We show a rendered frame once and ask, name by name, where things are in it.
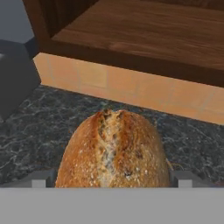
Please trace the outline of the brown crusty bread loaf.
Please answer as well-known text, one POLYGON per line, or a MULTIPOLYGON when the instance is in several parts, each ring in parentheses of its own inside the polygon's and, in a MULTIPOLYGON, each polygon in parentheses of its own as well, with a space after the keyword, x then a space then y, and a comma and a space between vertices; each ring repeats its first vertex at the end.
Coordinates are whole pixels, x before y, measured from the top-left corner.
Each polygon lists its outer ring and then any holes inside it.
POLYGON ((73 133, 55 182, 58 188, 170 184, 156 127, 139 114, 110 109, 91 115, 73 133))

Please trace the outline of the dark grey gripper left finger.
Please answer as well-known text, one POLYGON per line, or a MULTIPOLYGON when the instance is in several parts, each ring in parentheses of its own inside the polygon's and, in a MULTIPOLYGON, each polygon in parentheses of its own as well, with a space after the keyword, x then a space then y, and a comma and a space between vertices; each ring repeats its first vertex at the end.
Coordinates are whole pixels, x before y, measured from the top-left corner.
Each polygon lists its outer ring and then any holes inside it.
POLYGON ((3 188, 46 188, 54 187, 57 172, 54 169, 34 171, 20 180, 3 184, 3 188))

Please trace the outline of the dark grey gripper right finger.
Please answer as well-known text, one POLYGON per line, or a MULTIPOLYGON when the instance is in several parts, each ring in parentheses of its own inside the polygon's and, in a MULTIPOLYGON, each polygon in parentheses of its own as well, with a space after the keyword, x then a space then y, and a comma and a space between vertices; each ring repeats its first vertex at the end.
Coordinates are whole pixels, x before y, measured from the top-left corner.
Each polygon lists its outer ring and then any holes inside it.
POLYGON ((201 179, 190 171, 170 171, 170 180, 171 186, 178 188, 215 187, 215 184, 201 179))

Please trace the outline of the dark grey appliance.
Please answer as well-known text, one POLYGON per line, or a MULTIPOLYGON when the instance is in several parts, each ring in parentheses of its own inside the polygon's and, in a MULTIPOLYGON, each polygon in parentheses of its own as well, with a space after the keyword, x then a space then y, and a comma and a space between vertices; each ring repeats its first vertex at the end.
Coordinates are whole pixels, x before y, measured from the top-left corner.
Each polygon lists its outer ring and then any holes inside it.
POLYGON ((0 123, 41 83, 33 61, 38 53, 35 38, 26 43, 0 40, 0 123))

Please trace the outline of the brown wooden cabinet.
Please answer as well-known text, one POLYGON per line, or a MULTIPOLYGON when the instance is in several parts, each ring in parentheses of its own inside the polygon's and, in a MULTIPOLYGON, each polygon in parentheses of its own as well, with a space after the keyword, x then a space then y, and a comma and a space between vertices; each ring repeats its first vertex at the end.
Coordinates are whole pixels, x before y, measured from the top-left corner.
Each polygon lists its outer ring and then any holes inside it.
POLYGON ((22 0, 42 53, 224 88, 224 0, 22 0))

